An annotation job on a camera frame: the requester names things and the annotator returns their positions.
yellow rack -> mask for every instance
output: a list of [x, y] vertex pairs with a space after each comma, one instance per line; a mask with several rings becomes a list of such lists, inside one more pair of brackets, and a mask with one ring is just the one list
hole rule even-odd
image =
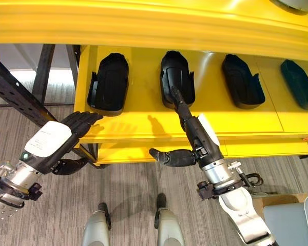
[[308, 60], [308, 14], [263, 0], [0, 0], [0, 43], [203, 50]]
[[[129, 88], [121, 115], [104, 117], [80, 140], [101, 143], [101, 163], [150, 161], [149, 148], [189, 148], [177, 114], [163, 106], [160, 92], [160, 62], [166, 49], [83, 46], [80, 59], [75, 111], [96, 109], [87, 104], [91, 73], [111, 52], [125, 55], [129, 63]], [[204, 113], [221, 140], [226, 157], [308, 154], [308, 111], [294, 101], [277, 58], [240, 55], [259, 79], [266, 102], [243, 110], [234, 106], [221, 64], [223, 53], [182, 50], [195, 71], [196, 101], [193, 115]], [[297, 61], [308, 74], [308, 61]]]
[[[76, 88], [79, 111], [94, 111], [86, 98], [100, 60], [110, 52], [127, 57], [124, 112], [98, 121], [81, 139], [101, 144], [97, 165], [152, 160], [150, 147], [189, 146], [178, 116], [161, 102], [159, 67], [168, 49], [181, 51], [195, 71], [190, 109], [205, 113], [225, 156], [306, 154], [308, 111], [292, 98], [280, 64], [297, 60], [308, 74], [308, 14], [276, 2], [0, 0], [0, 43], [87, 44]], [[243, 54], [252, 73], [260, 74], [263, 105], [253, 110], [233, 105], [221, 72], [226, 53]]]

robotic hand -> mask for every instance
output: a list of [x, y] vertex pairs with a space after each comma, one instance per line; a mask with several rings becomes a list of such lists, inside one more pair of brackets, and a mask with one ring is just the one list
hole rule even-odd
[[69, 175], [88, 162], [87, 158], [61, 158], [101, 118], [96, 113], [75, 112], [61, 123], [49, 121], [26, 143], [15, 167], [7, 163], [0, 166], [0, 227], [24, 206], [24, 200], [36, 201], [42, 195], [36, 183], [41, 175]]
[[[160, 152], [150, 149], [151, 156], [170, 167], [185, 167], [198, 163], [209, 181], [209, 183], [203, 181], [198, 184], [200, 197], [203, 200], [219, 198], [220, 206], [229, 215], [244, 244], [277, 246], [267, 225], [254, 210], [250, 193], [243, 187], [262, 184], [260, 176], [258, 174], [245, 175], [238, 161], [228, 166], [220, 152], [219, 141], [204, 114], [199, 117], [192, 116], [176, 87], [172, 87], [171, 95], [181, 127], [192, 146], [192, 151]], [[232, 169], [237, 171], [241, 179], [234, 179]], [[256, 177], [257, 182], [249, 181], [251, 177]]]

